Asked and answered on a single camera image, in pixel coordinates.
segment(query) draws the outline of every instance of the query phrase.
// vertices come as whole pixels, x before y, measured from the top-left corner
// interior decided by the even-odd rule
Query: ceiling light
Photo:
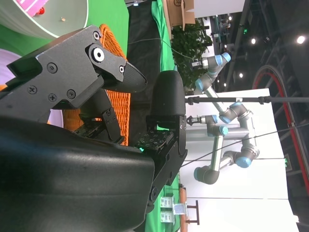
[[[297,42],[299,44],[302,44],[305,40],[306,40],[306,38],[304,36],[302,36],[302,35],[297,38]]]

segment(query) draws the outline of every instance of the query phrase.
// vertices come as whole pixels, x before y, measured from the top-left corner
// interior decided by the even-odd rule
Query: screw
[[[125,72],[124,66],[120,66],[120,67],[119,67],[119,71],[120,71],[121,73],[124,73],[124,72]]]
[[[35,86],[29,86],[27,88],[29,94],[36,94],[38,89]]]
[[[48,100],[51,102],[55,102],[57,100],[57,96],[53,93],[48,95]]]
[[[158,188],[157,188],[157,187],[153,187],[153,188],[151,189],[151,193],[150,193],[150,196],[149,196],[149,200],[150,200],[151,202],[154,202],[155,199],[156,199],[156,197],[158,196],[158,193],[159,193]]]
[[[101,48],[96,47],[95,49],[92,50],[92,57],[93,59],[100,63],[104,60],[104,53]]]
[[[74,99],[76,97],[76,93],[73,89],[67,91],[67,96],[69,99]]]
[[[54,63],[48,63],[47,70],[50,73],[56,73],[58,71],[58,67]]]
[[[93,32],[93,37],[94,37],[96,40],[98,40],[98,39],[100,38],[100,34],[99,34],[97,31],[95,31],[95,32]]]

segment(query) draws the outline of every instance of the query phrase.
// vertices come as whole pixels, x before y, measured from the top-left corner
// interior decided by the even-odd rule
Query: exit sign
[[[292,170],[289,154],[284,155],[285,171],[289,172]]]

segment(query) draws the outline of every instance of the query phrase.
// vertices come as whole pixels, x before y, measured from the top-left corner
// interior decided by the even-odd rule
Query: silver robotic arm
[[[228,53],[206,58],[203,61],[204,68],[208,68],[208,72],[196,81],[196,88],[207,97],[218,98],[217,93],[211,87],[219,72],[231,58]],[[201,116],[192,118],[188,117],[187,123],[207,124],[207,136],[214,137],[213,153],[210,166],[198,167],[194,171],[194,177],[197,181],[205,184],[214,184],[219,177],[220,170],[226,166],[236,164],[241,168],[248,168],[253,159],[259,156],[259,149],[256,146],[255,130],[253,126],[253,113],[248,110],[242,103],[236,102],[226,107],[222,102],[213,102],[219,111],[219,118],[226,124],[234,119],[238,119],[240,127],[229,128],[228,126],[216,126],[218,123],[217,116]],[[187,131],[187,141],[195,141],[201,136],[197,130]],[[222,146],[224,139],[242,140],[242,148],[240,152],[227,151],[222,156]]]

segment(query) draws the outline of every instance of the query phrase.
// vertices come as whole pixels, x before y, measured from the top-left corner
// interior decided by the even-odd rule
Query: blue joint cap
[[[228,119],[227,117],[219,116],[219,118],[221,119],[221,121],[223,121],[223,122],[226,123],[226,124],[229,124],[229,123],[231,122],[231,120]]]
[[[197,79],[197,81],[195,81],[195,86],[197,87],[197,90],[203,90],[203,83],[200,79]]]
[[[198,171],[198,169],[199,169],[199,168],[195,168],[195,169],[194,169],[193,175],[194,175],[194,179],[195,179],[195,180],[198,180],[198,179],[197,179],[197,171]]]
[[[235,106],[238,106],[238,105],[242,105],[242,103],[241,102],[236,102],[236,103],[231,104],[230,107],[235,107]]]
[[[219,126],[219,131],[221,135],[226,136],[228,134],[228,128],[225,126]]]
[[[221,55],[216,55],[215,56],[216,62],[219,66],[223,64],[222,56]]]
[[[252,161],[248,157],[239,157],[236,160],[236,164],[241,168],[248,168],[251,165]]]
[[[212,118],[214,120],[214,123],[218,123],[219,119],[217,115],[212,115]]]
[[[224,52],[222,54],[222,56],[226,59],[227,62],[230,62],[231,61],[231,56],[230,54],[228,54],[227,52]]]

